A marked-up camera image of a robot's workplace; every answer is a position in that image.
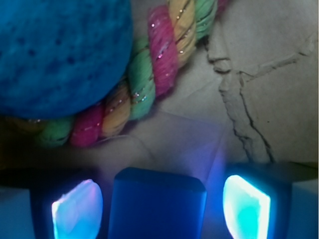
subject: light panel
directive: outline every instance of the light panel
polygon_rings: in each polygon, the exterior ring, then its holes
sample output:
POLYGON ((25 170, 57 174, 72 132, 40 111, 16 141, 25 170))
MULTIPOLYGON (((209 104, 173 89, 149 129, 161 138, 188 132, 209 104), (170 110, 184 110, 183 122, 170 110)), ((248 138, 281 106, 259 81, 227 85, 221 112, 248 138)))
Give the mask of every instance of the light panel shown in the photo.
POLYGON ((91 179, 85 180, 63 194, 51 209, 56 239, 96 238, 103 212, 101 189, 91 179))
POLYGON ((229 232, 235 239, 266 239, 270 197, 238 175, 227 178, 223 209, 229 232))

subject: multicolored rope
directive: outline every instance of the multicolored rope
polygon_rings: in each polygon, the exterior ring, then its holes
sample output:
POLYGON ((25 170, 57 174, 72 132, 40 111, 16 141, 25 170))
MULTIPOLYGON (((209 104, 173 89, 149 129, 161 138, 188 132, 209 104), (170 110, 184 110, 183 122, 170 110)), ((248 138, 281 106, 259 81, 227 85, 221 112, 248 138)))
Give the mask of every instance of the multicolored rope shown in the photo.
POLYGON ((77 147, 118 135, 129 120, 148 114, 155 98, 166 94, 195 51, 209 34, 216 13, 228 0, 167 0, 148 15, 148 38, 134 41, 127 73, 99 103, 76 116, 55 120, 7 118, 20 132, 30 134, 43 147, 67 140, 77 147))

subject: dark blue block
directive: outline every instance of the dark blue block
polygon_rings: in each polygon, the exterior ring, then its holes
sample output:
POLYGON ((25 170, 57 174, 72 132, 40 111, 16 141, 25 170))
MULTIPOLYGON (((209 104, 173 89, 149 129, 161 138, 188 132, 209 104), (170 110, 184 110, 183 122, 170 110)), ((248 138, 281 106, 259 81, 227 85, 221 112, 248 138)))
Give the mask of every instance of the dark blue block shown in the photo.
POLYGON ((206 197, 196 178, 126 168, 115 177, 109 238, 200 238, 206 197))

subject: light fixture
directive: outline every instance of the light fixture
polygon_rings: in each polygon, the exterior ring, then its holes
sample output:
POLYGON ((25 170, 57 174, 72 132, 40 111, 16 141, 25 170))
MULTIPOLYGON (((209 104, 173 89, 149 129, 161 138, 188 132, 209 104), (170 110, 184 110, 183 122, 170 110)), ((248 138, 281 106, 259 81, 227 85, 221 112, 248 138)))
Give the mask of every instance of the light fixture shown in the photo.
POLYGON ((235 239, 318 238, 318 168, 235 164, 226 175, 223 210, 235 239))
POLYGON ((84 170, 0 170, 0 238, 96 238, 103 197, 91 176, 84 170))

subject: blue foam ball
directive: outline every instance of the blue foam ball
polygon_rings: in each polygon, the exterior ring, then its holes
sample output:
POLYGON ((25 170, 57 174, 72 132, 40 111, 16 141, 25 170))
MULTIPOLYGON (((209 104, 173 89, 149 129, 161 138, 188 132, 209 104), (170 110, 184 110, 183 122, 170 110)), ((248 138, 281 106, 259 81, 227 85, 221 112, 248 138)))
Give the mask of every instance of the blue foam ball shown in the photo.
POLYGON ((0 9, 0 114, 71 115, 119 82, 133 41, 130 0, 2 0, 0 9))

